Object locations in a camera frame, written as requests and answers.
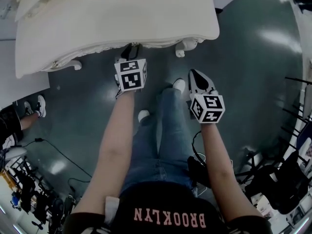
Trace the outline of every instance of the floor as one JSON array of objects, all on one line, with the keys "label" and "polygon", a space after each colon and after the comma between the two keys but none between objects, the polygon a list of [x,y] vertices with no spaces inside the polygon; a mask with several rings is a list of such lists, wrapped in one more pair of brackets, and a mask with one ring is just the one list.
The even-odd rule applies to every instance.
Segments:
[{"label": "floor", "polygon": [[[246,147],[270,150],[277,137],[284,135],[280,127],[290,117],[282,108],[292,109],[301,85],[284,77],[302,77],[300,40],[290,4],[280,0],[234,0],[219,15],[219,24],[220,37],[205,41],[185,58],[177,58],[174,47],[140,53],[148,61],[148,79],[144,90],[136,94],[135,113],[153,110],[156,94],[179,77],[187,80],[191,68],[204,72],[224,96],[226,113],[218,128],[238,171]],[[82,70],[50,73],[51,89],[43,92],[47,117],[25,133],[23,143],[45,138],[92,174],[115,102],[114,62],[119,53],[110,50],[84,56],[79,59]],[[27,99],[36,102],[36,96]],[[188,100],[187,91],[183,99]],[[199,124],[189,119],[186,103],[184,111],[194,135]],[[201,137],[195,145],[203,150]],[[34,143],[28,150],[29,159],[60,193],[69,192],[70,177],[89,179],[46,143]],[[71,184],[78,194],[87,186],[77,181]],[[210,190],[202,197],[211,198]]]}]

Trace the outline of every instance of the black t-shirt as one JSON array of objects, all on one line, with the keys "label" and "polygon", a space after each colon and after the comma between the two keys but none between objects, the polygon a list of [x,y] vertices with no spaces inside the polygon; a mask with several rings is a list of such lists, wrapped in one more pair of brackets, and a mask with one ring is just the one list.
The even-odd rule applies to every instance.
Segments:
[{"label": "black t-shirt", "polygon": [[271,234],[270,223],[258,216],[245,216],[225,224],[208,201],[194,197],[186,187],[169,182],[145,182],[120,196],[114,220],[77,213],[67,217],[64,234],[90,233],[192,233]]}]

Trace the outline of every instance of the chair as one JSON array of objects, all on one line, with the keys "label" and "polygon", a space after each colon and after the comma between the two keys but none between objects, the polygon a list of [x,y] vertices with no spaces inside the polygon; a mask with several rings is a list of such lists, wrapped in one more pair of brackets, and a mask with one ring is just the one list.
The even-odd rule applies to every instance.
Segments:
[{"label": "chair", "polygon": [[273,165],[260,168],[249,185],[245,195],[251,197],[262,193],[273,209],[286,215],[295,209],[308,193],[308,179],[301,171],[297,160],[299,151],[294,151],[278,169]]}]

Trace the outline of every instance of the shoe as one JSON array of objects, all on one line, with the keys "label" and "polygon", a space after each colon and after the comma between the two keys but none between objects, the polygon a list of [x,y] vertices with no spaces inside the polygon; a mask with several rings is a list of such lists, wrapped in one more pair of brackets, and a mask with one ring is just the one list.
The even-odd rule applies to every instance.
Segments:
[{"label": "shoe", "polygon": [[145,117],[147,117],[149,115],[150,115],[150,112],[148,112],[147,110],[141,110],[138,113],[137,119],[138,119],[139,122],[141,122],[141,120],[143,120]]},{"label": "shoe", "polygon": [[183,93],[184,90],[185,90],[185,81],[184,81],[183,79],[179,78],[179,79],[177,79],[177,80],[173,83],[172,87],[173,87],[174,89],[180,90],[181,93]]},{"label": "shoe", "polygon": [[32,115],[34,113],[34,111],[32,110],[29,102],[25,101],[24,102],[24,106],[25,106],[25,114],[26,115]]},{"label": "shoe", "polygon": [[45,99],[43,96],[38,96],[36,112],[38,113],[39,117],[45,117],[47,114],[45,110]]}]

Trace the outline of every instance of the sneaker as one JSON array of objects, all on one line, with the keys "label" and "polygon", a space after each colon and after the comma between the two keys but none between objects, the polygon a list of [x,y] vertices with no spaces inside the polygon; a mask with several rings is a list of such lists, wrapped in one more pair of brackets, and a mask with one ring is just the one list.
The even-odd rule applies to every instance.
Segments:
[{"label": "sneaker", "polygon": [[29,102],[25,101],[24,102],[24,106],[25,106],[25,114],[28,115],[32,115],[34,113],[34,111],[32,110]]},{"label": "sneaker", "polygon": [[181,93],[183,93],[184,89],[185,89],[185,81],[181,78],[177,79],[174,84],[172,85],[172,87],[174,89],[178,89],[181,91]]},{"label": "sneaker", "polygon": [[143,120],[145,117],[147,117],[149,115],[150,115],[150,112],[148,112],[147,110],[141,110],[138,113],[137,119],[138,119],[139,122],[141,122],[141,120]]},{"label": "sneaker", "polygon": [[38,96],[36,112],[38,113],[39,117],[45,117],[47,114],[45,110],[45,99],[43,96]]}]

